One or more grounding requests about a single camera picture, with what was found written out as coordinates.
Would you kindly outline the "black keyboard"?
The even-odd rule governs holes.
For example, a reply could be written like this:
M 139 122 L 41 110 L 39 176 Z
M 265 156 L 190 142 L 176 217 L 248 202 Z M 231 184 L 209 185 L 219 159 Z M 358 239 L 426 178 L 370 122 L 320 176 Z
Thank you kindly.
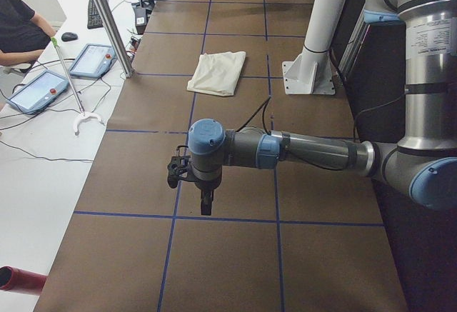
M 95 5 L 94 0 L 88 1 L 87 7 L 87 29 L 98 29 L 103 26 L 103 21 Z

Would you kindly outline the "aluminium frame post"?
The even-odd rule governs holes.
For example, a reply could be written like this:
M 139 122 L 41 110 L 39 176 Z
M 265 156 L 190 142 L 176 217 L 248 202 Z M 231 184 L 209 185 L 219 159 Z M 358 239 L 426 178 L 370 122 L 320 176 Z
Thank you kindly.
M 134 69 L 126 53 L 124 43 L 121 39 L 121 35 L 117 28 L 116 22 L 111 13 L 109 3 L 107 0 L 94 0 L 94 3 L 98 9 L 99 14 L 101 15 L 101 20 L 103 22 L 104 28 L 111 42 L 111 45 L 114 48 L 117 58 L 120 61 L 124 75 L 126 78 L 130 78 L 134 74 Z

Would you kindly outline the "seated person in black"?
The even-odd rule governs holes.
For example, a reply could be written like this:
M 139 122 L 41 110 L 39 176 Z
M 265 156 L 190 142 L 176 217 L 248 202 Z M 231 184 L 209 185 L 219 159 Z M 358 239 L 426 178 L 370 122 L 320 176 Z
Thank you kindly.
M 1 65 L 36 61 L 56 31 L 22 0 L 1 0 Z

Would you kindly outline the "far teach pendant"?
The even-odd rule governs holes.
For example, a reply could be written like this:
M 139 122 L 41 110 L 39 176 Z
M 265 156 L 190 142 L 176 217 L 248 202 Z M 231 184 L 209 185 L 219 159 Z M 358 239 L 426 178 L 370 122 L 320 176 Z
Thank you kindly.
M 112 46 L 87 44 L 69 68 L 71 77 L 99 79 L 113 65 L 116 54 Z

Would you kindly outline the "black computer mouse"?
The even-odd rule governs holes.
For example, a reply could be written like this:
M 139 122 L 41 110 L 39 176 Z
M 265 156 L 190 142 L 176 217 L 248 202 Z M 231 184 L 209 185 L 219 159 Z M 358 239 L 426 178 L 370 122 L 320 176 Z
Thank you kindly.
M 75 41 L 78 39 L 78 35 L 73 32 L 65 32 L 61 35 L 61 40 L 63 42 Z

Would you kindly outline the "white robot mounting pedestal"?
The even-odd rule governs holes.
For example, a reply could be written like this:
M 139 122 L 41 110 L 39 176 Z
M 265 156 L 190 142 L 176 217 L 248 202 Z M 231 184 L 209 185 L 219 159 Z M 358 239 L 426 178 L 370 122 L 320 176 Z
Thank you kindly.
M 314 1 L 302 52 L 282 63 L 286 94 L 335 94 L 329 51 L 345 1 Z

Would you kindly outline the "cream long-sleeve printed shirt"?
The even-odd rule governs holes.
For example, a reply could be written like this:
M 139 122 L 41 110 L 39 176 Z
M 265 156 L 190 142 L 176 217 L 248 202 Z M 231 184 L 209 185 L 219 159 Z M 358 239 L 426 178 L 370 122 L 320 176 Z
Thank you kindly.
M 200 55 L 187 90 L 214 96 L 233 96 L 245 58 L 245 51 Z

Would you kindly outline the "red fire extinguisher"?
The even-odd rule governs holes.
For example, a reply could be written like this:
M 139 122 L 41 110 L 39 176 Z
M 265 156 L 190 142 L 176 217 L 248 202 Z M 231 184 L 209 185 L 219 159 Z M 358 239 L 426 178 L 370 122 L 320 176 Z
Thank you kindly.
M 1 290 L 39 296 L 47 276 L 10 266 L 1 267 Z

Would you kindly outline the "teach pendant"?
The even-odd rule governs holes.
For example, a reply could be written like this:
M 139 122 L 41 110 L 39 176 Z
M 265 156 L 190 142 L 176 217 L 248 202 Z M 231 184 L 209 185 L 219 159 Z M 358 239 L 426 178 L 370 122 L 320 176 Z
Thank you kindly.
M 65 92 L 68 86 L 67 78 L 45 70 L 6 101 L 23 114 L 36 114 Z
M 87 44 L 69 68 L 71 77 L 99 79 L 113 65 L 116 54 L 112 46 Z

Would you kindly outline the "near teach pendant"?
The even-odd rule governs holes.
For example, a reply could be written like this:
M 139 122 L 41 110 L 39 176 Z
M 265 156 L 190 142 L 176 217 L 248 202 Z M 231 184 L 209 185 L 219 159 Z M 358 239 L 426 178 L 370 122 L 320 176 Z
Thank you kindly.
M 68 86 L 67 78 L 45 70 L 6 101 L 23 114 L 36 114 L 65 92 Z

